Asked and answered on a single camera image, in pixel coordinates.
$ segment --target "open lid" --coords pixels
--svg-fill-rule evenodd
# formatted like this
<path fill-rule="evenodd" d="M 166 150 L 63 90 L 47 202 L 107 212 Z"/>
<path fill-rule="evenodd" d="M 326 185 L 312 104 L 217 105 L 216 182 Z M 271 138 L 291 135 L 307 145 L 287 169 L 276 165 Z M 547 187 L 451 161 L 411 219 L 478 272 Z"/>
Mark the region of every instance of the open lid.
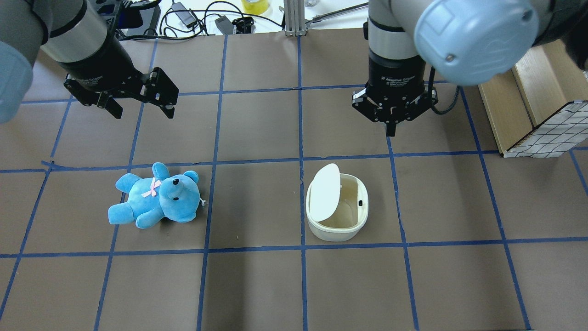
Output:
<path fill-rule="evenodd" d="M 317 222 L 328 219 L 337 209 L 341 194 L 341 174 L 334 164 L 324 166 L 316 173 L 309 192 L 308 216 Z"/>

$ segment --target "white trash bin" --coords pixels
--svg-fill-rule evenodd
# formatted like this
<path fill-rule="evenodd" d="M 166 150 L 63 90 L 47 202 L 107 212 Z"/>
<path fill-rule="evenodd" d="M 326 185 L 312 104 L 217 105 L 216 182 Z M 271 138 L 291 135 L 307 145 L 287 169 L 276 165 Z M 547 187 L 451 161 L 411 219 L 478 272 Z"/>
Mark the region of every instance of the white trash bin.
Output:
<path fill-rule="evenodd" d="M 328 164 L 306 192 L 306 216 L 312 233 L 326 241 L 353 238 L 368 219 L 368 191 L 357 177 Z"/>

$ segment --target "blue teddy bear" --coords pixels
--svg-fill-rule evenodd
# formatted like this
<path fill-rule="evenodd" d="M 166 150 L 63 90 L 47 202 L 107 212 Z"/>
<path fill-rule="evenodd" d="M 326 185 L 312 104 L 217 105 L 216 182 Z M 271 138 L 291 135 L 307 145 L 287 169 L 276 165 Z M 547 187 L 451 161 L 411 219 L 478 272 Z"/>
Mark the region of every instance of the blue teddy bear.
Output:
<path fill-rule="evenodd" d="M 167 217 L 178 223 L 186 223 L 196 217 L 201 202 L 198 190 L 198 174 L 189 170 L 170 177 L 167 167 L 154 163 L 153 178 L 140 178 L 125 174 L 116 181 L 116 188 L 128 194 L 125 203 L 108 209 L 111 224 L 135 222 L 138 228 L 147 229 Z"/>

